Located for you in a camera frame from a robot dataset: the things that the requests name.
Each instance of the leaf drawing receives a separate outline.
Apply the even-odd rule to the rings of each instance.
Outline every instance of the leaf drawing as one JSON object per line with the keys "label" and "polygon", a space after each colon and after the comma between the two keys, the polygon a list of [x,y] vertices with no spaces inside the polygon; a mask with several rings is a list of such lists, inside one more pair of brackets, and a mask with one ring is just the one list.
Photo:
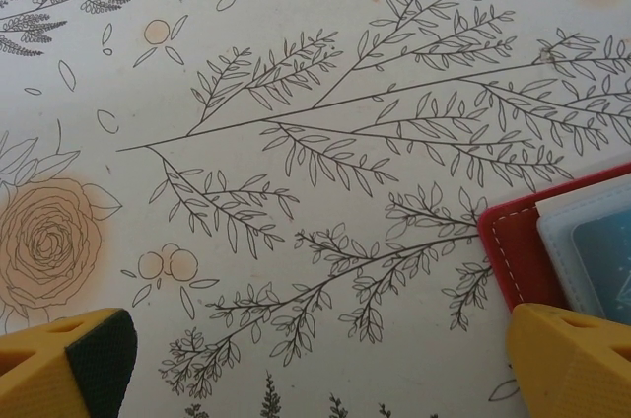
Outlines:
{"label": "leaf drawing", "polygon": [[177,19],[177,22],[175,23],[173,29],[171,30],[171,40],[177,37],[177,34],[179,34],[179,31],[181,31],[182,27],[184,27],[184,23],[186,22],[186,19],[188,19],[188,14]]}
{"label": "leaf drawing", "polygon": [[237,0],[219,0],[217,3],[217,11],[224,12],[235,5]]}
{"label": "leaf drawing", "polygon": [[165,52],[167,53],[167,55],[169,56],[171,60],[173,60],[178,65],[183,66],[184,60],[181,59],[181,56],[179,56],[179,53],[177,53],[177,51],[173,47],[165,46]]}
{"label": "leaf drawing", "polygon": [[195,306],[188,296],[188,292],[184,287],[179,287],[179,298],[181,299],[181,305],[186,310],[186,314],[191,320],[195,319]]}
{"label": "leaf drawing", "polygon": [[131,302],[131,308],[136,308],[143,300],[145,300],[151,294],[152,285],[145,285],[134,297],[133,302]]}
{"label": "leaf drawing", "polygon": [[502,382],[495,387],[489,396],[489,401],[503,401],[512,398],[520,392],[520,386],[517,380],[510,379]]}
{"label": "leaf drawing", "polygon": [[93,216],[98,221],[104,221],[122,208],[120,202],[111,193],[96,184],[84,185],[84,192],[90,199]]}
{"label": "leaf drawing", "polygon": [[70,91],[74,92],[75,88],[77,87],[77,78],[75,78],[75,74],[73,73],[73,71],[63,60],[59,60],[57,67],[59,69],[59,74],[61,75],[63,82],[66,84]]}
{"label": "leaf drawing", "polygon": [[153,48],[150,48],[149,50],[145,51],[142,55],[140,55],[138,57],[138,59],[134,62],[134,68],[137,67],[139,64],[141,64],[143,61],[145,61],[147,58],[149,58],[151,55],[153,55],[156,50],[158,49],[157,46],[154,46]]}
{"label": "leaf drawing", "polygon": [[106,43],[109,42],[109,39],[111,38],[112,31],[113,31],[113,27],[112,27],[111,23],[107,24],[105,26],[105,29],[103,30],[103,35],[101,37],[101,45],[105,45]]}

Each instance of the rose drawing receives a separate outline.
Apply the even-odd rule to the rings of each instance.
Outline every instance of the rose drawing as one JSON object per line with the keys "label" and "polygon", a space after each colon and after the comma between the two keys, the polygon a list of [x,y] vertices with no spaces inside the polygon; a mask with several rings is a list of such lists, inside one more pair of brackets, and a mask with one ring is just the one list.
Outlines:
{"label": "rose drawing", "polygon": [[65,305],[95,268],[102,244],[96,222],[119,208],[102,188],[73,179],[17,188],[0,212],[0,300],[5,313],[13,309],[7,320],[45,322],[45,308]]}

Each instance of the flower drawing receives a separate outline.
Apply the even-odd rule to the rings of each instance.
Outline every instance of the flower drawing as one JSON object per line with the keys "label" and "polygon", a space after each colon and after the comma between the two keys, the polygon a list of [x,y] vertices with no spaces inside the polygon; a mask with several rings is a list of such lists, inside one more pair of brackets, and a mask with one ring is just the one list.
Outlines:
{"label": "flower drawing", "polygon": [[30,183],[0,216],[0,298],[25,308],[64,305],[92,273],[101,233],[72,179]]}
{"label": "flower drawing", "polygon": [[199,261],[191,251],[179,248],[177,244],[165,244],[160,253],[147,252],[140,256],[137,274],[129,270],[121,270],[120,273],[130,278],[141,278],[149,281],[138,290],[131,303],[131,308],[136,308],[148,299],[153,291],[160,290],[163,278],[165,280],[173,278],[179,284],[179,299],[182,307],[188,317],[195,319],[195,306],[186,287],[194,290],[205,290],[219,283],[219,280],[210,278],[195,280],[198,269]]}
{"label": "flower drawing", "polygon": [[[154,19],[149,24],[147,24],[144,37],[147,43],[151,45],[151,48],[149,48],[138,57],[138,59],[134,63],[134,68],[147,60],[150,56],[152,56],[158,50],[158,47],[162,46],[167,41],[167,39],[175,40],[177,34],[179,34],[179,31],[181,31],[182,27],[184,26],[186,19],[188,19],[188,15],[180,17],[174,24],[173,28],[171,28],[169,23],[161,19]],[[184,64],[184,60],[182,60],[177,50],[175,50],[172,46],[164,45],[164,49],[165,53],[171,60],[173,60],[178,65]]]}

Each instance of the red leather cover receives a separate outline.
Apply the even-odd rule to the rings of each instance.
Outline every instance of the red leather cover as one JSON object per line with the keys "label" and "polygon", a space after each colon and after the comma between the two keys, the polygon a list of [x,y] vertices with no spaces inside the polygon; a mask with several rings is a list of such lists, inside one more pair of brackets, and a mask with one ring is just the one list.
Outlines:
{"label": "red leather cover", "polygon": [[554,186],[482,214],[478,223],[480,238],[511,311],[520,303],[569,309],[536,229],[539,213],[535,203],[624,174],[631,174],[631,163]]}

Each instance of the small leaf drawing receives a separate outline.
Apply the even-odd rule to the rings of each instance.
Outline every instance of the small leaf drawing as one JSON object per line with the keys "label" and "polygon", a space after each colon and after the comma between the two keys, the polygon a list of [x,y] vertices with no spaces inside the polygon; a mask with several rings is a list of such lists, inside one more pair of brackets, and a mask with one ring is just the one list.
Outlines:
{"label": "small leaf drawing", "polygon": [[145,285],[140,290],[138,290],[138,293],[134,297],[134,301],[131,302],[131,308],[136,308],[136,305],[138,305],[145,298],[147,298],[150,293],[151,293],[151,283],[149,285]]}
{"label": "small leaf drawing", "polygon": [[165,52],[167,53],[169,58],[173,60],[175,63],[180,64],[180,65],[184,64],[184,60],[181,59],[181,56],[179,56],[179,53],[177,53],[173,47],[165,46]]}
{"label": "small leaf drawing", "polygon": [[510,379],[509,381],[500,383],[495,387],[493,393],[489,396],[489,401],[508,400],[519,393],[519,391],[520,386],[518,385],[517,380]]}
{"label": "small leaf drawing", "polygon": [[38,159],[34,159],[22,165],[18,169],[18,172],[16,173],[14,184],[20,187],[28,183],[29,181],[31,181],[31,178],[33,178],[33,175],[35,174],[35,171],[37,170],[38,162],[39,162]]}
{"label": "small leaf drawing", "polygon": [[54,154],[45,159],[41,159],[37,164],[35,175],[31,178],[31,182],[39,183],[55,178],[63,172],[73,160],[79,157],[81,152],[68,152],[67,154]]}
{"label": "small leaf drawing", "polygon": [[83,191],[90,200],[92,215],[97,221],[104,221],[122,208],[116,198],[98,185],[84,184]]}
{"label": "small leaf drawing", "polygon": [[203,280],[195,280],[194,282],[190,282],[188,285],[190,288],[194,288],[197,290],[202,290],[206,288],[213,287],[219,283],[219,280],[214,280],[210,278],[205,278]]}
{"label": "small leaf drawing", "polygon": [[179,287],[179,297],[181,299],[181,305],[186,310],[188,317],[190,317],[191,319],[195,319],[195,306],[190,300],[190,297],[188,296],[188,293],[186,292],[186,289],[184,287]]}
{"label": "small leaf drawing", "polygon": [[262,335],[262,331],[260,330],[260,326],[258,325],[257,322],[252,325],[252,329],[250,330],[250,333],[252,336],[252,342],[254,344],[258,344],[258,341],[260,341],[260,337]]}
{"label": "small leaf drawing", "polygon": [[61,75],[63,82],[66,84],[70,91],[74,92],[75,88],[77,87],[77,79],[75,78],[75,74],[72,72],[68,64],[63,60],[59,60],[57,67],[59,68],[59,74]]}
{"label": "small leaf drawing", "polygon": [[224,12],[235,5],[237,0],[220,0],[217,3],[217,11]]}
{"label": "small leaf drawing", "polygon": [[186,19],[188,19],[188,14],[186,14],[185,16],[180,17],[177,22],[175,23],[173,29],[171,30],[171,40],[173,40],[174,38],[177,37],[177,34],[179,34],[179,31],[181,31],[181,28],[184,27],[184,23],[186,22]]}
{"label": "small leaf drawing", "polygon": [[31,154],[36,143],[37,139],[28,139],[11,147],[2,154],[0,157],[0,174],[11,174],[17,170]]}
{"label": "small leaf drawing", "polygon": [[143,61],[145,61],[147,58],[149,58],[151,55],[153,55],[156,50],[158,49],[157,46],[154,46],[153,48],[150,48],[149,50],[145,51],[142,55],[140,55],[140,57],[136,60],[136,62],[134,63],[134,68],[137,67],[140,63],[142,63]]}
{"label": "small leaf drawing", "polygon": [[103,30],[103,36],[101,37],[101,46],[109,42],[112,30],[113,27],[111,26],[111,23],[105,26],[105,29]]}
{"label": "small leaf drawing", "polygon": [[108,110],[97,110],[97,121],[99,122],[101,129],[108,134],[115,134],[120,128],[116,122],[116,117]]}

